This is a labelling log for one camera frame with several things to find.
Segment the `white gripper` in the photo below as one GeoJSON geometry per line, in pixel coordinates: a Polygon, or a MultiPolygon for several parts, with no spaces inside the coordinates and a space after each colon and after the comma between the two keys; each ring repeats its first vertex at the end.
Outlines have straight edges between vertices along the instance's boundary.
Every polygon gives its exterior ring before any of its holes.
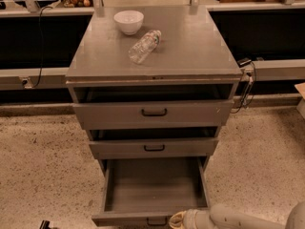
{"type": "Polygon", "coordinates": [[[187,210],[174,214],[169,225],[172,229],[203,229],[203,212],[200,210],[187,210]]]}

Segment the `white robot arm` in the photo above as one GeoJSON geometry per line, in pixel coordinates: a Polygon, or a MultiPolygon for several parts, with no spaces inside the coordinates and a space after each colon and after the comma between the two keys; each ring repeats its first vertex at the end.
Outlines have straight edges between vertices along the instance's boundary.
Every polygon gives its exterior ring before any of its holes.
{"type": "Polygon", "coordinates": [[[305,229],[305,202],[292,209],[285,225],[242,214],[224,204],[178,212],[169,225],[172,229],[305,229]]]}

